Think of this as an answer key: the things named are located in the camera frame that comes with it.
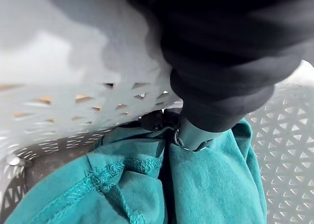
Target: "cloth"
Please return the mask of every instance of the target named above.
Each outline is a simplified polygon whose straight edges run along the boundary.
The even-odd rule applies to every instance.
[[[116,128],[33,187],[7,224],[264,224],[260,169],[242,120],[200,152]]]
[[[162,27],[182,115],[210,132],[228,130],[264,105],[314,36],[314,0],[136,1]]]

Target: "teal garment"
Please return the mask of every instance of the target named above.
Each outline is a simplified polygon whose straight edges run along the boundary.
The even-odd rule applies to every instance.
[[[259,165],[242,120],[200,152],[171,128],[116,128],[33,187],[7,224],[265,224]]]

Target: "laundry basket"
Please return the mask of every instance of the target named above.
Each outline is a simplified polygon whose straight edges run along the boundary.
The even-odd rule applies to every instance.
[[[110,129],[182,106],[169,84],[156,22],[126,0],[0,0],[4,7],[0,223],[34,184]],[[311,71],[304,62],[247,116],[270,224],[314,224]],[[18,158],[31,164],[15,166]]]

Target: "stitched hem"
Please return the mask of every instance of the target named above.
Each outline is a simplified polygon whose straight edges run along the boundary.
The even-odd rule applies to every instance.
[[[106,166],[100,171],[86,171],[86,177],[82,181],[48,203],[29,223],[54,223],[82,200],[87,193],[98,190],[100,186],[107,184],[124,169],[148,174],[152,170],[161,168],[162,160],[163,158],[148,160],[125,158]]]

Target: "black sleeve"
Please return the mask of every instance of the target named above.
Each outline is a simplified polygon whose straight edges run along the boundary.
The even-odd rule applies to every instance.
[[[163,27],[171,87],[195,126],[225,131],[299,65],[314,0],[138,0]]]

